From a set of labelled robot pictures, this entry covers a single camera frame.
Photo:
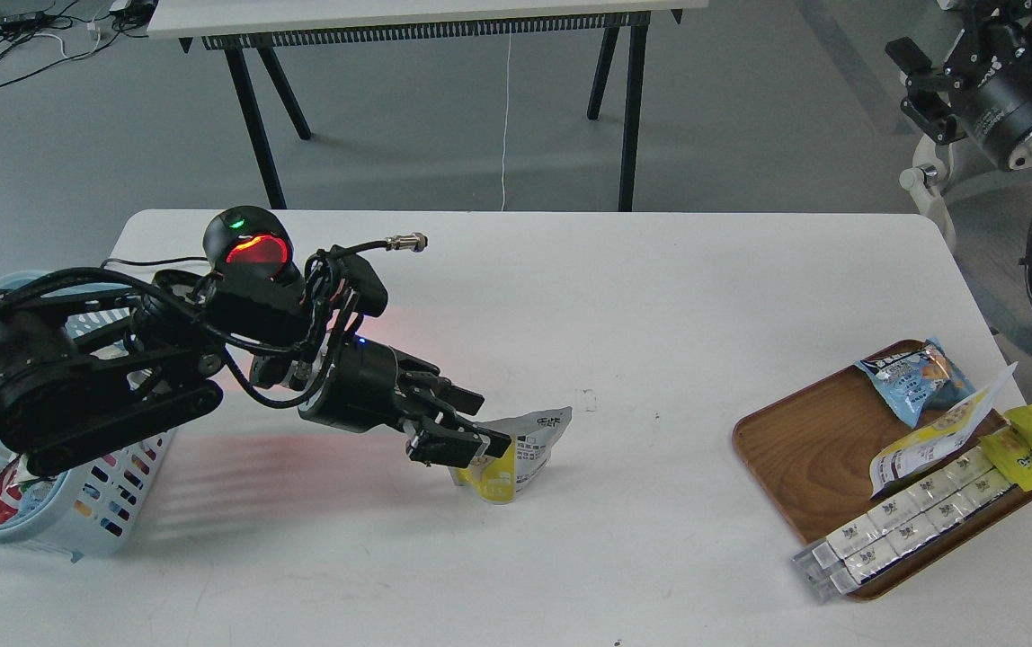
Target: plastic basket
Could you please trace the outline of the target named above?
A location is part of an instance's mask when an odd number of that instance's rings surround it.
[[[7,283],[0,280],[0,287]],[[126,315],[89,313],[69,319],[65,328],[77,336]],[[165,431],[60,475],[38,509],[0,524],[0,545],[63,553],[72,561],[117,552],[129,539],[170,441],[171,431]],[[10,458],[0,443],[0,475]]]

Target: metal connector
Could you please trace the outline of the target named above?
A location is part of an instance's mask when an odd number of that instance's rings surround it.
[[[419,232],[405,233],[401,236],[388,236],[385,241],[388,242],[388,251],[412,250],[414,253],[422,253],[424,248],[429,246],[429,237]]]

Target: robotic arm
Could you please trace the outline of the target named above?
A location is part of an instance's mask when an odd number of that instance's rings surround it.
[[[901,109],[926,135],[901,185],[955,247],[940,192],[952,181],[953,163],[943,163],[936,148],[970,136],[996,168],[1032,167],[1032,0],[939,4],[955,9],[962,24],[942,66],[910,38],[891,41],[885,51],[905,74]],[[1032,220],[1021,264],[1032,310]]]
[[[465,467],[499,457],[511,438],[466,421],[484,398],[451,384],[437,365],[356,334],[388,293],[359,253],[422,251],[421,233],[313,254],[303,273],[272,213],[234,207],[204,233],[212,271],[157,271],[152,283],[98,268],[53,271],[0,289],[0,440],[51,477],[180,423],[223,400],[211,381],[227,367],[254,400],[297,408],[307,421],[408,434],[407,455]],[[105,289],[65,295],[82,284]],[[68,317],[129,315],[69,338]],[[249,376],[227,347],[252,353]],[[273,400],[262,389],[297,393]]]
[[[963,29],[942,66],[910,38],[886,45],[906,76],[901,109],[936,144],[970,135],[997,168],[1029,168],[1032,0],[972,0],[959,14]]]

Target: red light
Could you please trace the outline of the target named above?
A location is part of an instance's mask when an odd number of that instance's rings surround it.
[[[261,233],[228,250],[225,262],[273,262],[283,265],[289,262],[289,242],[272,233]]]

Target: blue snack bag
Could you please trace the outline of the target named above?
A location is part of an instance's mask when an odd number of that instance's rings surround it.
[[[918,350],[868,358],[856,365],[868,374],[897,417],[913,429],[925,408],[950,409],[975,393],[975,386],[947,359],[935,337]]]

